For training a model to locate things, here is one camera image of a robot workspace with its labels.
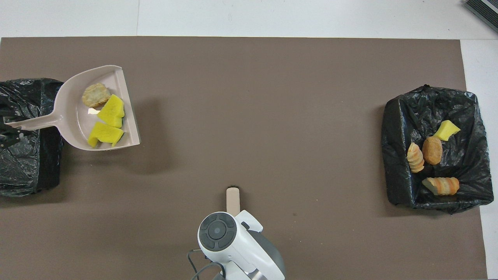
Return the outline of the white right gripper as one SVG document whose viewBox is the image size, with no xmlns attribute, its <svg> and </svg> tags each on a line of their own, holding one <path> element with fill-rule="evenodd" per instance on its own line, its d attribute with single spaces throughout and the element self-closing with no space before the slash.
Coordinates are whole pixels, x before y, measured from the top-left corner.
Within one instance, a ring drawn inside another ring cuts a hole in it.
<svg viewBox="0 0 498 280">
<path fill-rule="evenodd" d="M 235 220 L 241 223 L 247 230 L 255 231 L 261 233 L 263 231 L 263 225 L 246 210 L 242 210 L 238 215 L 235 216 Z"/>
</svg>

